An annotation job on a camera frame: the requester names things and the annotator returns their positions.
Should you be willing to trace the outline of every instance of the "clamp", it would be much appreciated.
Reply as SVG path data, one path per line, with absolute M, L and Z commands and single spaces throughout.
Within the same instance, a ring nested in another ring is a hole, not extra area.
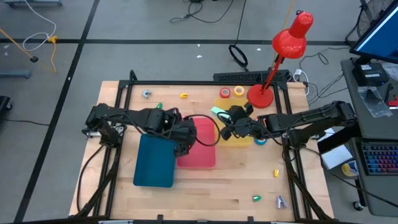
M 151 92 L 150 92 L 150 90 L 144 90 L 144 91 L 142 91 L 142 96 L 145 98 L 145 99 L 148 99 L 148 96 L 151 94 Z
M 276 206 L 278 209 L 281 209 L 282 206 L 283 208 L 287 208 L 287 203 L 281 195 L 278 195 L 278 197 L 276 197 Z

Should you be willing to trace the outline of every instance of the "yellow tray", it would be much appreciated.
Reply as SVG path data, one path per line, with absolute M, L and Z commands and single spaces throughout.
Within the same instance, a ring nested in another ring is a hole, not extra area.
M 214 101 L 214 104 L 216 107 L 223 109 L 223 110 L 228 110 L 232 105 L 236 106 L 244 106 L 248 102 L 247 99 L 245 98 L 227 98 L 227 99 L 217 99 Z M 220 127 L 220 130 L 225 127 L 225 125 L 217 118 L 215 119 L 218 127 Z M 231 136 L 228 141 L 225 141 L 223 138 L 220 139 L 218 142 L 217 146 L 248 146 L 253 143 L 253 138 L 252 137 L 245 137 L 245 138 L 235 138 L 234 136 Z

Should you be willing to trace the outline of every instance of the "blue notebook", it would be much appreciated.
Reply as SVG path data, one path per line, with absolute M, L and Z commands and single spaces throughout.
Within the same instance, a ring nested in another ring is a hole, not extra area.
M 173 140 L 143 134 L 132 183 L 145 187 L 173 186 L 176 145 Z

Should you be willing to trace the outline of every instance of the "wooden table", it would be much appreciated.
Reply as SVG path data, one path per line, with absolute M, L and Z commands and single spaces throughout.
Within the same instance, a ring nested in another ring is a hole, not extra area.
M 98 103 L 113 106 L 117 87 L 118 82 L 103 82 Z M 155 108 L 162 102 L 163 109 L 177 107 L 183 115 L 211 114 L 210 109 L 214 106 L 214 100 L 220 98 L 222 87 L 225 86 L 134 85 L 130 110 Z M 307 110 L 304 86 L 301 83 L 288 83 L 288 87 L 293 112 Z M 148 100 L 142 97 L 143 90 L 151 90 L 152 95 Z M 181 99 L 181 93 L 188 93 L 188 98 Z M 285 112 L 281 91 L 280 95 Z M 252 118 L 270 113 L 276 113 L 275 102 L 266 109 L 255 109 Z M 291 206 L 280 210 L 276 208 L 278 195 L 282 195 L 289 205 L 291 199 L 285 164 L 281 158 L 282 148 L 274 141 L 268 140 L 264 146 L 253 143 L 247 147 L 216 147 L 214 169 L 177 168 L 173 187 L 163 189 L 132 184 L 139 140 L 140 134 L 129 127 L 124 136 L 111 218 L 153 220 L 158 214 L 163 214 L 165 220 L 245 221 L 248 216 L 253 216 L 255 221 L 294 221 Z M 82 165 L 97 150 L 98 141 L 99 138 L 88 140 Z M 310 141 L 307 146 L 318 150 L 315 141 Z M 98 186 L 103 156 L 104 150 L 89 163 L 84 173 L 81 206 Z M 301 150 L 301 156 L 308 191 L 325 213 L 333 217 L 319 156 L 305 150 Z M 274 169 L 280 170 L 278 178 L 273 177 Z M 304 217 L 301 194 L 297 192 L 301 217 Z M 253 195 L 261 195 L 262 200 L 253 202 Z M 100 214 L 104 212 L 105 201 L 101 204 Z M 70 214 L 76 212 L 75 193 Z

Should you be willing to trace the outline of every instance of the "wheel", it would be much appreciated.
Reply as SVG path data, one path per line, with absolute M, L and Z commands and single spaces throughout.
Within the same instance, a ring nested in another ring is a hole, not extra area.
M 355 208 L 355 210 L 359 212 L 363 210 L 363 206 L 361 205 L 360 202 L 353 202 L 353 207 Z
M 12 104 L 8 103 L 7 106 L 6 106 L 6 110 L 9 111 L 9 110 L 11 110 L 11 109 L 12 109 Z

